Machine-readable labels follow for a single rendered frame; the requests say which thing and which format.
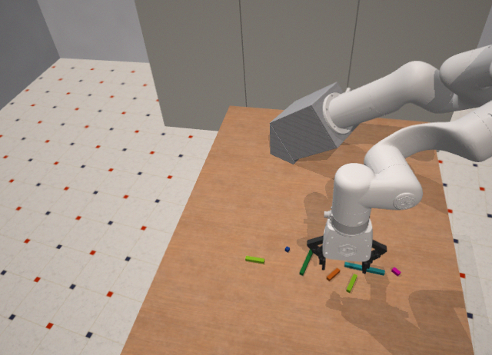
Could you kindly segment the lime green rod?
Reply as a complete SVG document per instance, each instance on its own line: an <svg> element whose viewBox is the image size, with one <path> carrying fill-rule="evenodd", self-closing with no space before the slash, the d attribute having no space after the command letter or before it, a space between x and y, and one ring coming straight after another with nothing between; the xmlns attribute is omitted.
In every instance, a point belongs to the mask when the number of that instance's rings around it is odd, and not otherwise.
<svg viewBox="0 0 492 355"><path fill-rule="evenodd" d="M245 261L264 264L264 258L246 256Z"/></svg>
<svg viewBox="0 0 492 355"><path fill-rule="evenodd" d="M351 281L350 281L350 283L349 283L349 285L347 287L347 290L346 290L348 293L351 292L351 289L354 286L354 282L356 281L356 279L357 279L357 275L356 274L353 274L353 277L351 278Z"/></svg>

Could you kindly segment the orange rod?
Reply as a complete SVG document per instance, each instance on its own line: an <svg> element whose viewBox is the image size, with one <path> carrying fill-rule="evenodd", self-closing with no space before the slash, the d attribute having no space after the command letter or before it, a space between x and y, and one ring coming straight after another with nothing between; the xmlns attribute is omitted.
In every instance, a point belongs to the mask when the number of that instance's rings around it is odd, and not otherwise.
<svg viewBox="0 0 492 355"><path fill-rule="evenodd" d="M336 275L338 275L340 273L340 270L338 268L336 268L332 273L330 273L328 276L327 276L327 280L330 281L332 280Z"/></svg>

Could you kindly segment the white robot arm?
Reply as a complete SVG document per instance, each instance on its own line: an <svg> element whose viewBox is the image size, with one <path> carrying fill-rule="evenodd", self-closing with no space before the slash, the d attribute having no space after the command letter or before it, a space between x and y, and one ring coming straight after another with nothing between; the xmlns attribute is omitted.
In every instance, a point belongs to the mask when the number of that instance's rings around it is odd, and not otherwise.
<svg viewBox="0 0 492 355"><path fill-rule="evenodd" d="M332 207L324 217L343 234L364 232L371 208L406 210L420 203L423 189L405 160L412 154L440 150L474 162L492 157L492 45L448 58L440 72L426 62L411 61L350 90L324 99L324 120L336 134L407 103L437 114L477 109L456 121L402 128L376 143L364 164L340 167L334 176Z"/></svg>

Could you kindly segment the green flat bar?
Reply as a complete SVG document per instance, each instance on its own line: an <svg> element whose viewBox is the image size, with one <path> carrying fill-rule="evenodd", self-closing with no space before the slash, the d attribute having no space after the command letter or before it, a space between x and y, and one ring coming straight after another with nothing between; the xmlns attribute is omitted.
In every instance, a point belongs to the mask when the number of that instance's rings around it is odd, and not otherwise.
<svg viewBox="0 0 492 355"><path fill-rule="evenodd" d="M302 275L302 276L304 275L304 272L305 272L305 270L306 270L306 268L307 268L307 266L308 266L308 263L309 263L309 261L310 261L310 259L311 259L312 254L313 254L313 253L311 252L311 250L309 250L309 252L308 252L308 254L307 254L307 257L306 257L306 259L305 259L305 261L304 261L304 264L303 264L303 266L302 266L302 268L301 268L301 271L300 271L300 273L299 273L300 275Z"/></svg>

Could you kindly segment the small magenta block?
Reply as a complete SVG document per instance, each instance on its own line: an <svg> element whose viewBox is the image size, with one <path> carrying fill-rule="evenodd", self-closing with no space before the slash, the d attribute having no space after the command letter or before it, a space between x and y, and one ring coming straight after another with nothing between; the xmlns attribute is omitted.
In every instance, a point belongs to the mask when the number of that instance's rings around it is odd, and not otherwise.
<svg viewBox="0 0 492 355"><path fill-rule="evenodd" d="M395 275L399 276L401 274L401 272L396 268L394 267L391 272L393 272Z"/></svg>

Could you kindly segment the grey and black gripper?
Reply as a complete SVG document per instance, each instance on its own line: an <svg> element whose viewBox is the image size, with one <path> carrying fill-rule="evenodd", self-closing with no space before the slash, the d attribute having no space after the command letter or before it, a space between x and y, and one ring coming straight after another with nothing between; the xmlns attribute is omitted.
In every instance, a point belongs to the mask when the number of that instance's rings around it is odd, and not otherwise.
<svg viewBox="0 0 492 355"><path fill-rule="evenodd" d="M355 235L343 234L337 231L327 219L324 235L307 240L307 246L311 252L316 254L322 270L325 270L327 259L347 260L362 262L362 273L366 274L367 269L373 260L381 257L387 252L387 246L373 240L373 228L371 219L367 229ZM320 247L317 246L323 244ZM375 250L371 251L374 248Z"/></svg>

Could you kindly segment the turquoise rod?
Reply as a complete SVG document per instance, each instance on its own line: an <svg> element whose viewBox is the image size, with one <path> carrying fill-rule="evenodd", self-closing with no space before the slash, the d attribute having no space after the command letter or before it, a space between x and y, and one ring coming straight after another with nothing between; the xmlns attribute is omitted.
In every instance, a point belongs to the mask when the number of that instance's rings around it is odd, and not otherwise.
<svg viewBox="0 0 492 355"><path fill-rule="evenodd" d="M348 268L355 269L355 270L362 270L362 265L352 264L349 262L345 262L344 267L348 267ZM385 270L381 270L381 269L377 269L377 268L373 268L373 267L370 267L369 269L367 269L366 272L369 272L372 274L379 274L379 275L383 275L383 276L385 274Z"/></svg>

